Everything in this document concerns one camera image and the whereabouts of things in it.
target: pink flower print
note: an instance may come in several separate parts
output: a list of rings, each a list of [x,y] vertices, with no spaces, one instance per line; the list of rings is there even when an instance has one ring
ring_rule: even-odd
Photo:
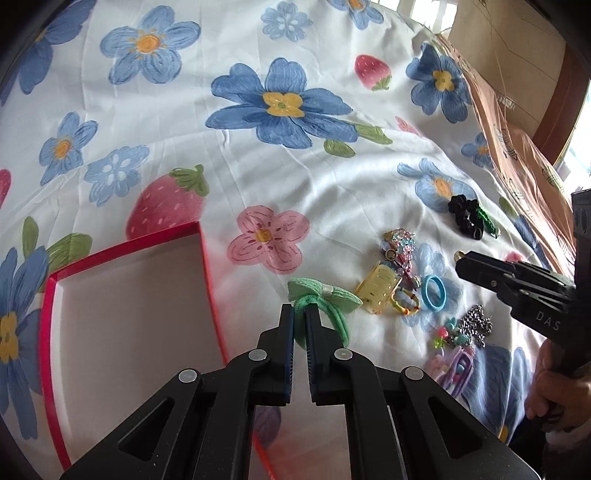
[[[402,130],[403,132],[408,132],[410,134],[415,134],[415,135],[418,135],[419,137],[422,137],[422,135],[419,133],[419,131],[416,128],[414,128],[411,124],[406,123],[399,116],[397,116],[395,118],[396,118],[396,123],[398,124],[398,128],[400,130]]]
[[[293,210],[275,215],[263,205],[248,207],[236,219],[242,235],[228,246],[228,258],[236,265],[257,265],[279,275],[292,273],[301,265],[296,243],[310,231],[306,217]]]
[[[506,262],[524,262],[525,257],[523,255],[521,255],[519,252],[510,252],[505,257],[505,261]]]

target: hair accessory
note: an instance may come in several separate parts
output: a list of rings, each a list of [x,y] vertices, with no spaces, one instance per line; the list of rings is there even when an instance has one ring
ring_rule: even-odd
[[[343,345],[349,344],[345,313],[351,313],[361,306],[361,300],[347,290],[325,285],[312,278],[292,278],[287,282],[287,292],[289,301],[295,302],[294,336],[298,345],[306,348],[304,310],[310,303],[316,303],[328,315],[333,327],[339,332]]]
[[[394,270],[396,272],[396,275],[398,275],[399,277],[407,277],[410,279],[409,274],[406,272],[405,269],[402,268],[402,265],[398,261],[398,258],[397,258],[398,255],[396,255],[396,250],[394,250],[393,248],[390,247],[390,243],[387,242],[386,240],[382,240],[382,242],[379,245],[379,248],[382,251],[382,253],[384,254],[384,257],[386,259],[386,260],[381,261],[380,263],[382,265],[386,265],[390,269]]]
[[[480,207],[478,200],[468,200],[465,195],[454,195],[447,207],[456,216],[460,231],[474,240],[482,239],[484,230],[499,238],[500,230],[488,214]]]
[[[438,352],[426,365],[425,372],[457,398],[470,380],[475,354],[471,347],[459,346],[448,353]]]
[[[439,288],[439,303],[433,303],[432,299],[429,298],[429,282],[433,282],[437,288]],[[445,290],[445,285],[436,275],[427,275],[423,280],[423,286],[421,287],[421,292],[423,294],[423,303],[427,306],[429,310],[432,312],[439,312],[444,306],[445,302],[447,301],[447,292]]]
[[[410,280],[413,283],[415,290],[419,290],[421,288],[421,277],[419,275],[414,275]]]
[[[445,339],[449,346],[469,346],[474,339],[476,346],[485,347],[484,338],[492,332],[492,322],[486,318],[482,310],[482,305],[474,305],[459,320],[450,319],[445,328],[449,336]]]
[[[445,340],[447,339],[447,337],[449,337],[453,331],[456,328],[456,322],[457,320],[455,318],[450,319],[445,326],[441,327],[438,331],[437,331],[437,336],[435,337],[435,340],[433,340],[433,348],[435,350],[442,351],[443,350],[443,345],[445,345]]]
[[[412,309],[408,309],[406,307],[403,307],[402,305],[400,305],[396,299],[394,298],[394,294],[396,293],[396,290],[392,292],[392,295],[390,295],[390,303],[392,304],[392,306],[398,310],[400,313],[402,313],[403,315],[412,315],[414,313],[417,313],[420,310],[420,304],[418,302],[418,298],[417,296],[411,292],[410,290],[407,290],[406,288],[401,288],[397,291],[401,291],[404,294],[406,294],[408,296],[408,298],[410,298],[414,303],[415,306]]]
[[[367,278],[355,289],[363,307],[374,315],[384,311],[388,299],[398,288],[402,277],[387,265],[378,262]]]
[[[453,398],[457,398],[462,394],[468,380],[470,380],[474,367],[474,359],[470,351],[465,348],[459,348],[456,355],[452,358],[447,372],[439,378],[438,383]]]
[[[399,263],[400,267],[409,276],[414,252],[414,235],[414,233],[409,232],[405,228],[398,228],[384,234],[384,240],[390,246],[385,251],[386,259]]]

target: green hair clip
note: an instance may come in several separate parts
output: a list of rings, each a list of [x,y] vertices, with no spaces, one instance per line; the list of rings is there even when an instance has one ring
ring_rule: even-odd
[[[325,285],[312,278],[292,278],[287,282],[289,301],[294,302],[295,341],[302,348],[306,347],[304,329],[304,311],[311,303],[325,312],[334,329],[339,332],[343,345],[349,344],[349,330],[345,322],[345,313],[351,313],[363,302],[351,292],[339,287]]]

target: blue flower print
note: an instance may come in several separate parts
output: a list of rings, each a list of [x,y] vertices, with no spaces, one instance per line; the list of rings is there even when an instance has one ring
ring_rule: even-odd
[[[324,88],[306,90],[306,73],[294,61],[273,60],[264,88],[252,68],[236,63],[230,75],[212,82],[212,93],[238,105],[214,112],[205,122],[209,128],[256,128],[262,142],[288,148],[311,147],[308,135],[341,142],[358,138],[353,124],[328,116],[346,115],[351,107]]]
[[[467,143],[462,147],[462,155],[471,158],[474,165],[482,168],[492,168],[492,158],[488,150],[488,142],[483,133],[479,133],[474,143]]]
[[[463,194],[467,199],[476,198],[476,192],[466,183],[443,174],[432,161],[421,159],[416,170],[406,163],[398,165],[400,175],[411,179],[418,179],[414,186],[417,197],[431,210],[447,212],[447,204],[454,195]]]
[[[178,50],[193,45],[201,27],[195,22],[174,23],[174,10],[160,5],[139,22],[138,28],[119,27],[100,42],[105,57],[116,59],[109,72],[113,85],[127,83],[138,72],[152,83],[168,83],[181,71]]]
[[[268,449],[279,434],[281,409],[279,407],[257,406],[253,430],[263,448]]]
[[[540,263],[546,270],[553,271],[550,262],[548,262],[548,258],[542,248],[542,245],[538,241],[534,231],[531,228],[530,223],[523,215],[519,215],[516,219],[513,220],[513,225],[521,235],[523,241],[528,244],[535,252],[536,257],[540,260]]]
[[[20,66],[0,92],[2,105],[6,103],[17,77],[21,90],[26,95],[45,79],[53,60],[52,45],[61,45],[76,38],[95,3],[96,0],[79,0],[72,3],[38,35],[33,46],[22,58]]]
[[[31,253],[18,270],[17,250],[11,248],[0,265],[0,413],[6,413],[10,398],[25,440],[37,438],[31,390],[41,395],[37,354],[41,310],[28,309],[48,267],[44,247]]]
[[[384,16],[371,6],[371,0],[328,0],[328,3],[337,10],[348,10],[351,20],[360,30],[365,30],[370,21],[384,23]]]
[[[427,275],[436,275],[441,278],[446,289],[447,300],[443,309],[437,313],[422,306],[414,315],[403,316],[402,321],[409,327],[420,325],[423,331],[431,332],[440,327],[443,320],[452,317],[457,312],[462,298],[462,289],[453,280],[445,278],[444,275],[449,270],[446,267],[445,259],[441,253],[433,250],[431,245],[419,245],[414,251],[413,259],[421,280],[424,280]],[[437,299],[438,297],[439,290],[432,285],[432,282],[429,282],[429,298]]]
[[[432,115],[441,102],[443,115],[453,124],[468,118],[471,105],[470,92],[462,72],[451,57],[436,52],[433,46],[423,43],[421,59],[413,59],[406,69],[406,74],[418,80],[410,92],[415,105],[423,108],[426,115]]]
[[[84,179],[93,184],[89,201],[102,207],[115,193],[123,198],[139,183],[137,168],[148,158],[148,147],[121,147],[88,164]]]
[[[287,2],[280,2],[277,9],[267,8],[261,20],[266,23],[262,32],[269,35],[272,40],[287,37],[292,42],[305,39],[306,33],[303,28],[312,25],[308,15],[298,12],[296,4]]]
[[[41,185],[52,181],[56,176],[82,166],[80,151],[92,137],[99,125],[89,120],[80,125],[80,116],[70,112],[61,121],[57,129],[57,137],[51,137],[41,147],[39,163],[47,167],[41,178]]]
[[[472,376],[462,398],[486,428],[509,443],[517,425],[525,416],[524,401],[533,373],[525,352],[487,344],[477,348]]]

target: metal chain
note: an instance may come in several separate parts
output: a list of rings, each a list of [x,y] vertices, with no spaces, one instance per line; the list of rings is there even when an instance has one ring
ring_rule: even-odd
[[[484,348],[484,338],[488,337],[491,332],[491,319],[485,317],[482,305],[474,305],[457,321],[456,329],[452,335],[446,338],[446,342],[450,347],[455,348],[457,346],[456,338],[466,335],[469,339],[474,339],[476,346]]]

